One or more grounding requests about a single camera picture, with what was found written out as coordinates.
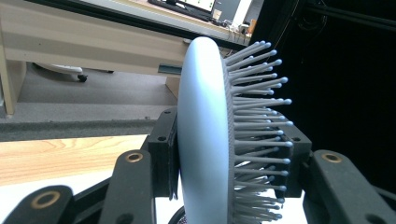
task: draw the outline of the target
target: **white hairbrush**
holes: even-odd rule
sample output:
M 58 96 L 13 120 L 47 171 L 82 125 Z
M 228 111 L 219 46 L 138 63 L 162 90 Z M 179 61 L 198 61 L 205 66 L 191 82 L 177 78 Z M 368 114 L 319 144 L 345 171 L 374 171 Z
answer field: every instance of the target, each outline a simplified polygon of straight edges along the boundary
M 189 46 L 177 106 L 181 179 L 189 224 L 259 223 L 281 218 L 274 211 L 284 199 L 260 194 L 268 189 L 286 190 L 272 182 L 288 175 L 276 165 L 290 160 L 268 155 L 280 147 L 292 147 L 292 142 L 280 137 L 281 127 L 292 122 L 268 106 L 289 105 L 291 100 L 265 97 L 288 79 L 263 74 L 280 65 L 280 60 L 246 67 L 275 55 L 271 50 L 251 56 L 270 46 L 256 42 L 227 59 L 220 56 L 210 38 L 196 38 Z M 246 94 L 257 97 L 247 98 Z

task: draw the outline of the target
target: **screw hole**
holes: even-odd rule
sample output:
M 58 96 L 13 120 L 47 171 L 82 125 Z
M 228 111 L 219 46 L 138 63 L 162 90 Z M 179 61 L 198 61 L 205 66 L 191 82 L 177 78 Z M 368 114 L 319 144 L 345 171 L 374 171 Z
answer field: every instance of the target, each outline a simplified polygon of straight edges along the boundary
M 143 159 L 143 155 L 141 153 L 131 153 L 125 158 L 128 162 L 136 162 L 136 161 L 141 161 Z
M 367 214 L 366 219 L 372 224 L 387 224 L 384 219 L 373 214 Z
M 122 214 L 117 217 L 117 224 L 132 224 L 134 222 L 134 216 L 132 214 Z
M 338 162 L 341 162 L 341 161 L 342 161 L 342 159 L 341 159 L 339 156 L 336 156 L 336 155 L 331 154 L 331 153 L 323 154 L 323 155 L 322 155 L 322 158 L 323 158 L 325 161 L 334 162 L 334 163 L 338 163 Z
M 61 197 L 61 193 L 55 190 L 41 193 L 32 200 L 31 206 L 34 209 L 42 209 L 53 205 Z

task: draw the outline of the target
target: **hairbrush bristle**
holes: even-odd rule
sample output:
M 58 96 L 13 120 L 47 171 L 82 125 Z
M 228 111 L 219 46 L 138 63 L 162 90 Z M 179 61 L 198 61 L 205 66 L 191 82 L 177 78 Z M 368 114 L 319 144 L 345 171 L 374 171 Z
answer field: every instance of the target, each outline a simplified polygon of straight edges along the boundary
M 233 112 L 233 122 L 229 124 L 229 128 L 233 129 L 230 132 L 233 141 L 230 153 L 233 154 L 234 166 L 233 180 L 230 180 L 233 186 L 233 204 L 230 204 L 232 223 L 258 223 L 282 218 L 275 210 L 279 210 L 278 204 L 285 200 L 263 197 L 261 194 L 268 189 L 286 190 L 286 186 L 273 185 L 273 182 L 289 174 L 286 170 L 277 170 L 276 165 L 287 165 L 290 159 L 270 156 L 280 147 L 292 147 L 292 142 L 282 140 L 284 133 L 281 128 L 293 123 L 268 106 L 289 105 L 291 100 L 264 97 L 274 94 L 272 89 L 280 88 L 288 79 L 276 78 L 276 73 L 264 74 L 282 64 L 281 60 L 248 66 L 276 55 L 276 50 L 271 50 L 257 57 L 252 56 L 270 47 L 270 43 L 256 42 L 223 60 L 229 110 Z

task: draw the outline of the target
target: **brass insert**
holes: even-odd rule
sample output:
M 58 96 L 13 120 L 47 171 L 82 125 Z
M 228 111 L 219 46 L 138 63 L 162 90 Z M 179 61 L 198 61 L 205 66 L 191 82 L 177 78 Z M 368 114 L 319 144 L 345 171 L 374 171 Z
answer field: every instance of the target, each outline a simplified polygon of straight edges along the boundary
M 125 157 L 128 162 L 137 162 L 143 159 L 143 155 L 139 152 L 134 152 Z
M 339 156 L 334 155 L 332 153 L 324 153 L 324 154 L 322 154 L 322 158 L 325 161 L 329 161 L 329 162 L 333 162 L 333 163 L 338 163 L 343 160 Z
M 46 196 L 52 196 L 52 198 L 50 200 L 48 200 L 47 202 L 41 203 L 40 199 L 42 199 Z M 31 206 L 34 209 L 46 208 L 46 207 L 56 203 L 56 201 L 58 201 L 58 199 L 60 197 L 61 197 L 61 193 L 58 191 L 55 191 L 55 190 L 47 191 L 47 192 L 44 192 L 44 193 L 41 193 L 41 194 L 35 196 L 35 198 L 32 200 Z

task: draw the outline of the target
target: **computer monitor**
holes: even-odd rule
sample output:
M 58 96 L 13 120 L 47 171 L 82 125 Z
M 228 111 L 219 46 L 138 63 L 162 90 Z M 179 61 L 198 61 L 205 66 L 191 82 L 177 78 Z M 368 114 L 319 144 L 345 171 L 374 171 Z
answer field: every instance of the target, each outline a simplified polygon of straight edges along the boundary
M 179 3 L 186 7 L 192 7 L 204 13 L 211 14 L 215 6 L 216 0 L 166 0 L 166 3 Z

